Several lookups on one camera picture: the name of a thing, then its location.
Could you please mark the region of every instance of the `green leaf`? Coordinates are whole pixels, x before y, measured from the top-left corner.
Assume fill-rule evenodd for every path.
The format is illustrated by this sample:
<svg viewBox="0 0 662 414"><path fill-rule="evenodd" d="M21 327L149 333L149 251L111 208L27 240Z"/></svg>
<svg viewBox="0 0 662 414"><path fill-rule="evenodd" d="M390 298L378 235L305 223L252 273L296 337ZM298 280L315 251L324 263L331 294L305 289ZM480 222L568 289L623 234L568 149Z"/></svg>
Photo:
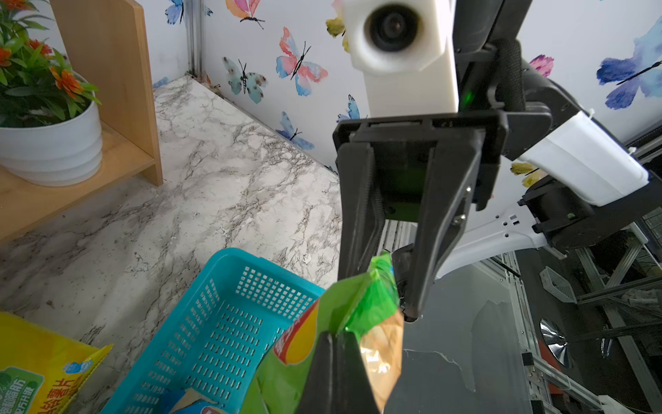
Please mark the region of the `green leaf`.
<svg viewBox="0 0 662 414"><path fill-rule="evenodd" d="M46 19L46 20L55 21L55 19L51 19L50 17L44 16L44 15L30 15L30 16L22 17L18 21L20 22L20 21L23 21L25 19Z"/></svg>
<svg viewBox="0 0 662 414"><path fill-rule="evenodd" d="M30 41L30 35L28 34L28 30L19 25L18 23L14 25L14 30L16 31L16 34L23 39L23 42L29 42Z"/></svg>
<svg viewBox="0 0 662 414"><path fill-rule="evenodd" d="M39 56L41 56L41 49L44 48L44 44L40 44L37 49L30 48L30 58L28 59L28 66L33 67L34 63L37 61Z"/></svg>
<svg viewBox="0 0 662 414"><path fill-rule="evenodd" d="M101 105L101 101L98 100L94 95L92 95L90 92L83 92L82 95L86 98L88 98L92 102L96 102L97 104Z"/></svg>
<svg viewBox="0 0 662 414"><path fill-rule="evenodd" d="M18 70L16 74L23 80L23 83L25 83L28 86L34 86L34 80L32 79L32 76L27 74L26 72L23 72L22 70Z"/></svg>
<svg viewBox="0 0 662 414"><path fill-rule="evenodd" d="M16 63L16 64L21 65L21 66L24 67L24 68L27 68L27 67L28 67L28 66L25 64L25 62L23 62L23 59L19 59L19 58L9 58L9 60L12 61L12 62L14 62L14 63Z"/></svg>
<svg viewBox="0 0 662 414"><path fill-rule="evenodd" d="M64 60L64 56L57 50L53 49L53 53L55 53L55 61L57 61L59 67L64 68L67 66L67 62Z"/></svg>
<svg viewBox="0 0 662 414"><path fill-rule="evenodd" d="M66 119L66 115L64 114L64 109L62 109L61 106L59 106L58 104L54 103L53 101L51 101L49 98L46 97L40 96L39 99L41 100L41 102L46 104L46 106L51 110L51 112L53 112L53 114L55 114L57 118L59 118L62 121Z"/></svg>
<svg viewBox="0 0 662 414"><path fill-rule="evenodd" d="M96 86L94 86L94 85L92 85L91 83L81 82L81 86L82 86L82 88L83 88L84 90L86 90L86 91L94 91L94 92L98 92L98 91L99 91L99 88L96 87Z"/></svg>
<svg viewBox="0 0 662 414"><path fill-rule="evenodd" d="M37 22L33 22L32 20L24 20L23 23L30 28L37 28L39 30L48 30L48 28L46 28L45 26L40 25Z"/></svg>
<svg viewBox="0 0 662 414"><path fill-rule="evenodd" d="M19 37L14 37L14 38L12 38L12 39L9 39L9 40L5 43L4 48L5 48L5 49L9 49L9 50L11 50L12 53L16 53L16 52L19 51L20 48L23 47L23 44L24 44L24 43L25 43L25 42L23 41L23 39L21 39L21 38L19 38Z"/></svg>
<svg viewBox="0 0 662 414"><path fill-rule="evenodd" d="M69 108L69 118L74 118L78 112L83 112L81 107L71 99L67 99L67 107Z"/></svg>
<svg viewBox="0 0 662 414"><path fill-rule="evenodd" d="M18 86L6 90L5 94L9 96L31 96L37 92L39 92L39 90L32 86Z"/></svg>

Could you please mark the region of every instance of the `blue plastic basket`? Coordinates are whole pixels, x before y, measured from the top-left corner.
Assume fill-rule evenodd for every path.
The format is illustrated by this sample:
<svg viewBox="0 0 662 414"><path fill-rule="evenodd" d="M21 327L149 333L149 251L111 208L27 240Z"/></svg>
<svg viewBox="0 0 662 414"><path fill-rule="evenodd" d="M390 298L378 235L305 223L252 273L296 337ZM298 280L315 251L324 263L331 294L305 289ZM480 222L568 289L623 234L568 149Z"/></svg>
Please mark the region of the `blue plastic basket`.
<svg viewBox="0 0 662 414"><path fill-rule="evenodd" d="M155 413L167 389L189 387L238 413L262 356L323 292L243 250L217 252L102 414Z"/></svg>

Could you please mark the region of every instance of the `white flower pot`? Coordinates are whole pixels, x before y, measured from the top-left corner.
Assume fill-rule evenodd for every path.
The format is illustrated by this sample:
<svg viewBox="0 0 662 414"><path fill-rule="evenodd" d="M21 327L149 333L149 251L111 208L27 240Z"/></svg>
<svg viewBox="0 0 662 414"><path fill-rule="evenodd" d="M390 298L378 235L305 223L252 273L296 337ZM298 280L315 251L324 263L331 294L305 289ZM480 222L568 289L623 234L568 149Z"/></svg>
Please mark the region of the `white flower pot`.
<svg viewBox="0 0 662 414"><path fill-rule="evenodd" d="M24 180L58 187L85 181L101 167L96 103L76 118L34 128L0 127L0 165Z"/></svg>

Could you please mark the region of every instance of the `green chip bag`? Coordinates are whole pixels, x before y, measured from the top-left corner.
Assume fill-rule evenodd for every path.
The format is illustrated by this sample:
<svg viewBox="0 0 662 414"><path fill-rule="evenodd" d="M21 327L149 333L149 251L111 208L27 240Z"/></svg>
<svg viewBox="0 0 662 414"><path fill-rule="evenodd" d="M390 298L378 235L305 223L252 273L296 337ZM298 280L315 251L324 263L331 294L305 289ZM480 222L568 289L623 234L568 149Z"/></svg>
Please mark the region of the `green chip bag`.
<svg viewBox="0 0 662 414"><path fill-rule="evenodd" d="M356 335L361 359L380 410L402 366L403 317L388 252L368 271L336 282L267 351L251 381L241 414L293 414L320 333Z"/></svg>

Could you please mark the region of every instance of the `metal frame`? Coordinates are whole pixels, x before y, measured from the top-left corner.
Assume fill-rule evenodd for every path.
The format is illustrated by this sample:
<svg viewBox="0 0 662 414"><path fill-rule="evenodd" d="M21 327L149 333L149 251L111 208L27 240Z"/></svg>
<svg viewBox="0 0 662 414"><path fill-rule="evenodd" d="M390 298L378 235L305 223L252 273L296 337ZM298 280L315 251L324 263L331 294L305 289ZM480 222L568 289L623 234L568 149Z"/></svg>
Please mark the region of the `metal frame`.
<svg viewBox="0 0 662 414"><path fill-rule="evenodd" d="M579 382L549 365L540 356L531 354L530 357L533 364L526 366L527 371L531 374L530 376L533 376L534 373L537 372L547 381L556 385L559 389L562 389L578 401L588 405L589 408L597 410L602 409L602 404L597 395L584 388Z"/></svg>
<svg viewBox="0 0 662 414"><path fill-rule="evenodd" d="M608 301L610 298L621 296L630 289L647 289L662 284L662 276L640 279L626 284L605 288L599 291L586 293L577 297L577 305L590 305Z"/></svg>
<svg viewBox="0 0 662 414"><path fill-rule="evenodd" d="M644 235L639 226L637 226L635 223L632 223L628 227L634 233L637 240L635 240L627 249L625 255L623 255L620 262L614 269L612 277L609 278L607 283L604 285L605 287L614 287L620 285L620 283L623 281L623 278L625 278L625 273L627 273L627 271L630 269L630 266L632 266L635 259L639 255L641 248L644 247L646 243L648 243L648 238Z"/></svg>
<svg viewBox="0 0 662 414"><path fill-rule="evenodd" d="M597 300L596 298L603 299L604 297L613 296L614 292L619 292L619 291L622 292L624 290L631 289L632 284L636 283L636 282L632 282L632 284L626 284L628 285L626 289L623 289L625 285L617 285L615 287L611 287L609 288L610 291L605 295L604 283L602 282L600 276L598 275L598 270L595 267L595 263L593 263L591 254L588 251L588 249L586 248L577 249L577 254L579 256L579 260L581 261L582 266L584 267L585 272L587 273L587 276L589 277L591 288L594 290L594 293L598 294L589 300ZM659 278L655 278L655 279L656 279L655 283L659 283ZM587 303L587 299L586 298L583 299L582 296L580 296L578 298L578 303ZM621 316L616 305L612 305L612 304L604 305L603 309L607 316L607 319L609 320L610 325L612 325L612 328L622 328L626 326L625 321L623 320L623 316ZM623 348L623 352L625 352L626 358L628 359L628 362L632 367L632 371L634 372L634 375L637 378L637 381L639 382L639 386L641 387L641 390L643 391L643 394L646 397L646 401L648 402L648 405L650 406L651 410L653 412L662 411L662 392L660 392L660 389L658 388L657 383L653 378L653 374L651 373L650 369L648 368L648 365L643 359L643 356L641 355L641 351L639 350L639 347L634 341L634 338L632 338L632 336L619 336L618 342L620 343L621 348Z"/></svg>
<svg viewBox="0 0 662 414"><path fill-rule="evenodd" d="M503 253L495 256L495 258L519 273L520 267L517 263L515 252ZM513 273L501 268L492 260L482 260L474 263L474 266L487 268L485 270L488 270L488 274L494 274L501 282L509 284L510 303L512 305L513 315L515 316L515 326L517 328L520 349L523 354L530 353L540 357L536 329L522 280ZM552 405L547 380L537 373L532 373L527 367L524 367L524 371L525 375L527 375L526 378L532 405L542 403L545 413L559 414L559 411Z"/></svg>
<svg viewBox="0 0 662 414"><path fill-rule="evenodd" d="M203 75L203 18L205 0L184 0L184 19L189 41L189 70L194 76Z"/></svg>
<svg viewBox="0 0 662 414"><path fill-rule="evenodd" d="M644 333L662 331L662 320L638 323L636 325L628 325L626 327L604 329L603 331L588 332L581 335L572 336L568 338L570 343L582 342L586 340L596 340L601 338L618 338L619 336L640 335Z"/></svg>

